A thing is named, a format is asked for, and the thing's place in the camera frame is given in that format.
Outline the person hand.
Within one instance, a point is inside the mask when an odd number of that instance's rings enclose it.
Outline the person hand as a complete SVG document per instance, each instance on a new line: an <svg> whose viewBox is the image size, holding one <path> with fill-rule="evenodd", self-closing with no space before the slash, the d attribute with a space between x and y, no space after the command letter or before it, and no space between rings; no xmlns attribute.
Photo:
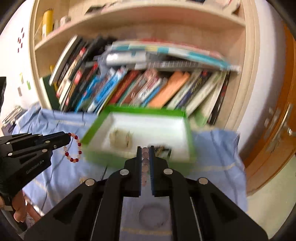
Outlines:
<svg viewBox="0 0 296 241"><path fill-rule="evenodd" d="M26 195L21 190L19 191L16 196L12 200L12 207L15 209L14 219L16 222L25 222L27 215L36 222L41 219L40 214L36 212L34 207L30 204L26 204Z"/></svg>

